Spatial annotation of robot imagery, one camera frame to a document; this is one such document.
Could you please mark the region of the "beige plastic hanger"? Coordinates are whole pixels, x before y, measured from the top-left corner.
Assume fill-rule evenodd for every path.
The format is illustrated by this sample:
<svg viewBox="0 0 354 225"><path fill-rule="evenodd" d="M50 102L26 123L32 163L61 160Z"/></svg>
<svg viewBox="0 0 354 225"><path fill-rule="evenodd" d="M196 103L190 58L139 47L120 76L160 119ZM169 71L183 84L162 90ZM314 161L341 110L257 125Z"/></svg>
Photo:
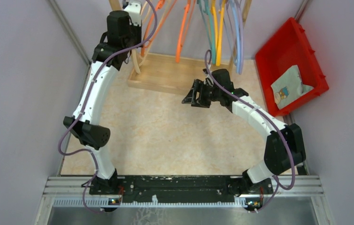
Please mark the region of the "beige plastic hanger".
<svg viewBox="0 0 354 225"><path fill-rule="evenodd" d="M160 9L163 8L165 2L170 2L169 0L159 0L157 5L155 6L155 11L158 11ZM146 9L146 5L148 3L144 3L144 7L142 9L142 12L140 13L141 15L143 15L143 12L144 12L144 9ZM150 7L148 7L147 9L147 13L145 15L145 18L144 18L144 22L147 21L148 17L149 17L149 14L150 14L151 9ZM155 30L155 33L151 36L151 38L149 39L148 42L146 42L142 47L141 47L141 51L140 51L140 54L137 53L136 50L132 50L132 56L134 57L133 59L133 64L134 64L134 68L135 68L135 71L140 74L141 73L141 70L140 70L140 66L143 65L146 57L148 56L148 53L150 51L150 48L151 48L151 45L152 45L152 42L155 40L156 38L156 35L158 34L158 32L161 30L161 27L163 25L163 22L164 22L164 17L165 17L165 12L162 14L161 18L159 18L158 16L158 23L157 23L157 26L156 26L156 30ZM152 15L149 19L149 22L147 24L147 27L146 27L146 30L145 30L145 33L144 33L144 36L143 38L146 39L148 36L149 36L149 29L151 27L151 24L153 23L153 20L154 20L154 16Z"/></svg>

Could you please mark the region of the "yellow plastic hanger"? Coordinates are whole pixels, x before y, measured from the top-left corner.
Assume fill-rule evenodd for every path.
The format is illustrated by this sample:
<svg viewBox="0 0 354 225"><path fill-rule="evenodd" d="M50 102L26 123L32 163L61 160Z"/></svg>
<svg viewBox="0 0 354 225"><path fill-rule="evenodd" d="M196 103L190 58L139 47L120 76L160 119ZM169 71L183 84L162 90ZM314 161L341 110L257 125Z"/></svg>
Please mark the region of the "yellow plastic hanger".
<svg viewBox="0 0 354 225"><path fill-rule="evenodd" d="M214 53L216 54L217 43L218 43L218 21L217 21L217 10L216 10L216 0L211 0L211 14L213 17L214 24Z"/></svg>
<svg viewBox="0 0 354 225"><path fill-rule="evenodd" d="M219 10L220 16L219 16L218 38L217 38L217 46L216 46L216 61L215 61L216 66L221 65L225 6L226 6L226 0L222 0L220 3L220 10Z"/></svg>

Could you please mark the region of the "orange plastic hanger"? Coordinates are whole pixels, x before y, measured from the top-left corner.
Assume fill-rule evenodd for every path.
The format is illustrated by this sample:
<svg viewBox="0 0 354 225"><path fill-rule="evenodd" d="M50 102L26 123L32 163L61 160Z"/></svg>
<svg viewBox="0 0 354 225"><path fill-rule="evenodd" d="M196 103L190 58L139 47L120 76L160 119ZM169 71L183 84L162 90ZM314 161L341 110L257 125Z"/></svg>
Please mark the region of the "orange plastic hanger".
<svg viewBox="0 0 354 225"><path fill-rule="evenodd" d="M178 36L178 41L177 41L177 47L176 47L176 53L175 53L175 62L179 63L180 62L180 57L181 57L181 52L184 46L185 38L190 26L190 22L192 19L192 14L195 8L195 1L194 0L187 0L186 5L184 7L184 13L183 13L183 18L181 21L181 26L180 26L180 31L179 31L179 36Z"/></svg>
<svg viewBox="0 0 354 225"><path fill-rule="evenodd" d="M155 13L150 17L144 32L144 39L148 37L150 37L150 39L141 48L140 57L142 59L144 59L149 53L152 43L154 42L157 34L162 29L176 2L176 0L159 0L157 2L155 6ZM159 11L161 11L161 15L157 16L157 23L155 25L155 15L157 15Z"/></svg>

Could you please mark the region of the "teal plastic hanger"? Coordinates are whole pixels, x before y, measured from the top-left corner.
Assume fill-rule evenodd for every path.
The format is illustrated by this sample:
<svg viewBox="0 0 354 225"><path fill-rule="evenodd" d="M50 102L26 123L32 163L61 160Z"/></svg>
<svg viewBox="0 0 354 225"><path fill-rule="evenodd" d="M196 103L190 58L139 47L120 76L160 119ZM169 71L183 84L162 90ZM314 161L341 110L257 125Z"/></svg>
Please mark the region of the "teal plastic hanger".
<svg viewBox="0 0 354 225"><path fill-rule="evenodd" d="M197 0L199 11L201 13L202 20L207 25L207 37L209 41L210 50L212 51L211 61L216 63L216 35L214 18L210 10L210 3L208 0Z"/></svg>

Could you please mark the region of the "light blue plastic hanger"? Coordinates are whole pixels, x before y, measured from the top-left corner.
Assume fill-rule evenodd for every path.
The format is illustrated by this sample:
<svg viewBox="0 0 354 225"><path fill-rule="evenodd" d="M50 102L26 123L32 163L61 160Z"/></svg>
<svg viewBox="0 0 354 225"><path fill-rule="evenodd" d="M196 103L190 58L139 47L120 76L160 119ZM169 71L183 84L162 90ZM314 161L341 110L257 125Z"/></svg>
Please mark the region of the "light blue plastic hanger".
<svg viewBox="0 0 354 225"><path fill-rule="evenodd" d="M244 25L242 19L241 2L238 0L227 0L225 10L229 23L230 33L227 33L231 55L229 66L235 66L236 73L241 75L244 61Z"/></svg>

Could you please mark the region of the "lilac plastic hanger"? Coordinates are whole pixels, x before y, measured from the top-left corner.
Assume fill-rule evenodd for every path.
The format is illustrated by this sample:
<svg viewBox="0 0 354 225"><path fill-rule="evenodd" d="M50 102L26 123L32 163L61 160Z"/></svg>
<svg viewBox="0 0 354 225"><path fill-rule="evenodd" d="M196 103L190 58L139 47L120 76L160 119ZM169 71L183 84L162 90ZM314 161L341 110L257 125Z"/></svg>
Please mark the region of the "lilac plastic hanger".
<svg viewBox="0 0 354 225"><path fill-rule="evenodd" d="M243 61L243 21L242 21L242 11L241 5L238 0L234 0L232 5L232 12L235 20L236 27L236 62L241 64Z"/></svg>

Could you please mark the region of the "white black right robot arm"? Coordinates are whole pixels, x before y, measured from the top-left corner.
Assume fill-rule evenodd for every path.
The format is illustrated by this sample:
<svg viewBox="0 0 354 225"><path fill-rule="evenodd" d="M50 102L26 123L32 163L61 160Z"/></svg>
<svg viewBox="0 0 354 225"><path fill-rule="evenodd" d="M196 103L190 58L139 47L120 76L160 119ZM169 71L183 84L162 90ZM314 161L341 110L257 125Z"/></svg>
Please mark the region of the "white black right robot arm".
<svg viewBox="0 0 354 225"><path fill-rule="evenodd" d="M218 102L232 114L248 122L265 140L264 158L243 172L239 180L240 192L255 193L261 182L280 175L306 159L301 128L286 124L262 109L249 94L235 88L227 69L212 72L203 70L205 80L194 80L182 104L209 108Z"/></svg>

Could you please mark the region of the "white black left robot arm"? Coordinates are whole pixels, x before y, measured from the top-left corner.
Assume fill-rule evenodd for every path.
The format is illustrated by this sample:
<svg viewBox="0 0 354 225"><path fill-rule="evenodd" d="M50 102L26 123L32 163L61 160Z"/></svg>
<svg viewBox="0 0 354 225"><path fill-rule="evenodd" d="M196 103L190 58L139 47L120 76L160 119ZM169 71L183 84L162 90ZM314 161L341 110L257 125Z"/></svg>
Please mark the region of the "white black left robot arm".
<svg viewBox="0 0 354 225"><path fill-rule="evenodd" d="M73 115L63 120L72 135L94 156L95 177L89 183L92 195L118 193L118 173L107 146L111 131L99 122L112 82L129 51L141 42L139 12L112 11L106 21L107 31L94 49L84 93Z"/></svg>

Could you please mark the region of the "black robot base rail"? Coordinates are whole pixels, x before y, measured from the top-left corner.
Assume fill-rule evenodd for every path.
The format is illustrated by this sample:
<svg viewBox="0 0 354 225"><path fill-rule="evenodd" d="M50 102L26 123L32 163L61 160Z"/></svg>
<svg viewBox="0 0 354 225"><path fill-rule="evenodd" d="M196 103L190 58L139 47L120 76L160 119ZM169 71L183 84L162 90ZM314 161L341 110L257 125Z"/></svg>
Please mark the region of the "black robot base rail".
<svg viewBox="0 0 354 225"><path fill-rule="evenodd" d="M54 194L54 206L101 208L243 208L260 209L274 188L270 178L246 185L242 176L118 177L115 189L98 181L85 188L84 177L49 179L45 193Z"/></svg>

